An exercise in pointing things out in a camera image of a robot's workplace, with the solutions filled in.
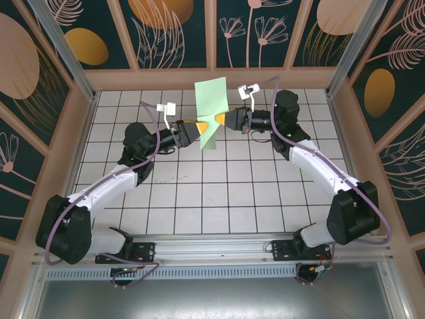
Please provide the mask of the light green paper sheet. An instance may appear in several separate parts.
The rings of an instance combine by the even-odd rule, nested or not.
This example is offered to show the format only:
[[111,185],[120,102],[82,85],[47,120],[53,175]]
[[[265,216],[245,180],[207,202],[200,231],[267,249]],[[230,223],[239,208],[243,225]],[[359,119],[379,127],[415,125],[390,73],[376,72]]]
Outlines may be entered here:
[[227,100],[226,78],[216,78],[195,83],[195,99],[197,121],[207,124],[206,130],[200,136],[202,150],[216,149],[216,131],[221,125],[215,116],[229,110]]

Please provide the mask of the long aluminium base rail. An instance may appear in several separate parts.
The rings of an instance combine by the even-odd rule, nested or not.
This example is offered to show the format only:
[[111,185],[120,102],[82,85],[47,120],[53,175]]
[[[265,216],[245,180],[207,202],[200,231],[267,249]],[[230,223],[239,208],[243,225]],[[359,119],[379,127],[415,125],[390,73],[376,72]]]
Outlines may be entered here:
[[[155,243],[154,261],[163,266],[268,265],[273,262],[270,242],[291,238],[291,233],[231,233],[141,235],[134,241]],[[368,245],[356,241],[336,245],[334,255],[335,264],[394,260],[388,244]]]

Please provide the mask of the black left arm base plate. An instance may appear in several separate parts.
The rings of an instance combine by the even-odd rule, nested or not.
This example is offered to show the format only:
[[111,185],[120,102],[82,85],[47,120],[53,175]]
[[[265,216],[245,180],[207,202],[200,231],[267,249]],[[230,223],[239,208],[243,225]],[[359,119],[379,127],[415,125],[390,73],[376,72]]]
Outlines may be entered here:
[[96,255],[94,262],[98,265],[119,264],[123,259],[131,263],[152,263],[155,256],[155,243],[127,243],[114,258],[105,255]]

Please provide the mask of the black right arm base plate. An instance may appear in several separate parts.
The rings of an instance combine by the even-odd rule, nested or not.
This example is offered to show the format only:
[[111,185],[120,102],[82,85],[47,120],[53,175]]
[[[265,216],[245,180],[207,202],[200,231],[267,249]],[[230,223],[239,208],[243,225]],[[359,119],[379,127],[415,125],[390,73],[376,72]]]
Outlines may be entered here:
[[311,248],[297,239],[275,240],[271,244],[274,261],[318,261],[320,257],[331,259],[329,245]]

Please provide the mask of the aluminium corner post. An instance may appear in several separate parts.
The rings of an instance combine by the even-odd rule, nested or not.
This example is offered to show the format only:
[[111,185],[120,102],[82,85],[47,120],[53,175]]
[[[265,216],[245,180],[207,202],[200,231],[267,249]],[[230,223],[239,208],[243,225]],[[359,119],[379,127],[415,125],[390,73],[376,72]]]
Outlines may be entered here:
[[61,28],[54,20],[48,5],[44,0],[27,0],[36,17],[39,19],[42,27],[58,50],[59,55],[64,60],[69,71],[72,73],[76,83],[83,91],[89,101],[94,101],[96,91],[93,90],[88,77],[86,76],[81,64],[72,52],[68,41],[66,40]]
[[388,0],[371,0],[368,7],[365,9],[365,13],[343,52],[325,90],[328,99],[332,99],[338,92],[355,59],[358,57],[361,49],[370,37],[377,21],[382,15],[387,1]]

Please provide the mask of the grey metal base sheet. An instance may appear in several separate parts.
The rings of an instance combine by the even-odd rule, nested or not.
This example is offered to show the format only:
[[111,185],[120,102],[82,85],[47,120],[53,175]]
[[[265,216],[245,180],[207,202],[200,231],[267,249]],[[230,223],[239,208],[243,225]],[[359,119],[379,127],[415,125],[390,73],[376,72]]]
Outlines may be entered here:
[[46,284],[36,319],[395,319],[369,281],[302,286],[292,278]]

